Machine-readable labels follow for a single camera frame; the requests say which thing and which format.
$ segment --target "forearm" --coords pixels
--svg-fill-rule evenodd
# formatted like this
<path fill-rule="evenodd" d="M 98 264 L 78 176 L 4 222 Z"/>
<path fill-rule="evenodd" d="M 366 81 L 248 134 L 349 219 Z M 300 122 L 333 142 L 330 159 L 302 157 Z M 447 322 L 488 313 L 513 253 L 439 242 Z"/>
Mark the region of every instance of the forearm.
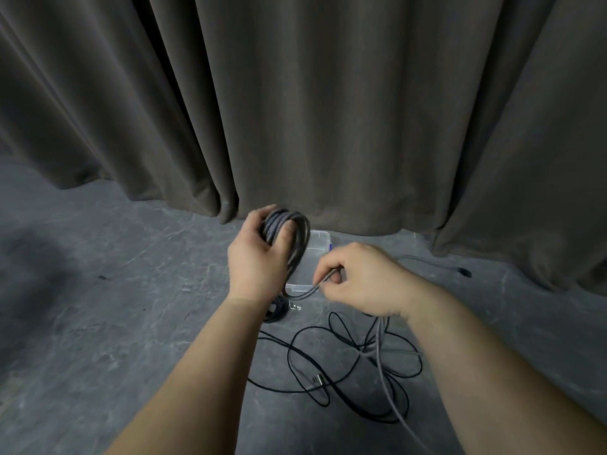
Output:
<path fill-rule="evenodd" d="M 234 452 L 267 304 L 227 299 L 108 453 Z"/>
<path fill-rule="evenodd" d="M 605 428 L 509 349 L 456 298 L 425 291 L 408 323 L 469 454 L 590 453 Z"/>

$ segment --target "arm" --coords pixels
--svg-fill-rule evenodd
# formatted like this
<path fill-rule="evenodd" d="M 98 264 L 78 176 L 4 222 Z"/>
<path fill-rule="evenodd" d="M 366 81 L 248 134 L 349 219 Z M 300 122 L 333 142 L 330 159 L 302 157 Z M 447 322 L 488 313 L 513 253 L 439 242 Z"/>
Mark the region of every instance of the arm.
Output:
<path fill-rule="evenodd" d="M 607 429 L 446 290 L 357 243 L 324 256 L 315 282 L 340 265 L 348 280 L 324 283 L 327 298 L 406 319 L 466 453 L 607 452 Z"/>
<path fill-rule="evenodd" d="M 257 334 L 284 286 L 294 230 L 287 223 L 274 246 L 263 242 L 259 226 L 273 208 L 249 214 L 228 249 L 228 297 L 108 454 L 234 452 Z"/>

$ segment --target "hand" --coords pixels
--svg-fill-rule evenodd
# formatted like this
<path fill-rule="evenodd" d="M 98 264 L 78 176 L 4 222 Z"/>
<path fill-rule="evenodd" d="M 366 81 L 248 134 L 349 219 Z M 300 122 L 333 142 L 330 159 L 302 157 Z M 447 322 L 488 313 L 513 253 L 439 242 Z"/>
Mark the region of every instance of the hand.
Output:
<path fill-rule="evenodd" d="M 374 316 L 400 315 L 406 319 L 415 301 L 429 291 L 441 290 L 402 267 L 381 249 L 360 243 L 337 247 L 321 257 L 314 283 L 338 266 L 345 268 L 346 281 L 323 282 L 325 297 Z"/>
<path fill-rule="evenodd" d="M 295 223 L 290 220 L 280 229 L 273 246 L 259 235 L 262 221 L 276 206 L 252 211 L 240 233 L 228 248 L 231 300 L 267 304 L 283 290 L 286 261 L 291 251 Z"/>

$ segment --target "plastic container lid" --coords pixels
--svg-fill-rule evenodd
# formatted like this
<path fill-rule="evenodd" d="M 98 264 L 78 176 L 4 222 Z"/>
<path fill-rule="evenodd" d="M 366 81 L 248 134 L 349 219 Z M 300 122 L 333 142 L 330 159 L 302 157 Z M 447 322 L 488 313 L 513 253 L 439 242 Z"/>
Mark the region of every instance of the plastic container lid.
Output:
<path fill-rule="evenodd" d="M 321 230 L 310 230 L 310 240 L 295 273 L 286 282 L 286 291 L 289 294 L 297 294 L 310 290 L 313 287 L 312 277 L 318 260 L 330 250 L 331 235 Z"/>

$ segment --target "gray floor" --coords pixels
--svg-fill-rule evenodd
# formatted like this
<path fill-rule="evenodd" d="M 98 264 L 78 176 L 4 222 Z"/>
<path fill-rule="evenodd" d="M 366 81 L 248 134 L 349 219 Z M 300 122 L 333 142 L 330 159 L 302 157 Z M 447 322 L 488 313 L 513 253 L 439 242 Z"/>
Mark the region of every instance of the gray floor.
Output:
<path fill-rule="evenodd" d="M 99 453 L 161 385 L 225 296 L 226 248 L 239 223 L 132 203 L 111 182 L 57 191 L 23 167 L 0 166 L 0 437 L 3 453 Z M 333 234 L 336 244 L 354 237 Z M 361 240 L 432 259 L 419 235 Z M 573 290 L 551 294 L 514 268 L 449 257 L 473 279 L 421 263 L 416 272 L 449 288 L 566 393 L 607 422 L 607 301 Z M 336 309 L 362 335 L 368 319 L 326 302 L 301 302 L 269 332 L 290 339 Z M 399 330 L 407 333 L 406 327 Z M 301 343 L 329 373 L 353 360 L 334 339 Z M 403 369 L 408 359 L 391 359 Z M 260 344 L 251 376 L 293 386 L 285 351 Z M 459 453 L 432 375 L 404 383 L 408 422 L 438 453 Z M 385 401 L 372 367 L 344 385 L 361 403 Z M 418 453 L 397 426 L 361 420 L 336 396 L 248 386 L 239 454 Z"/>

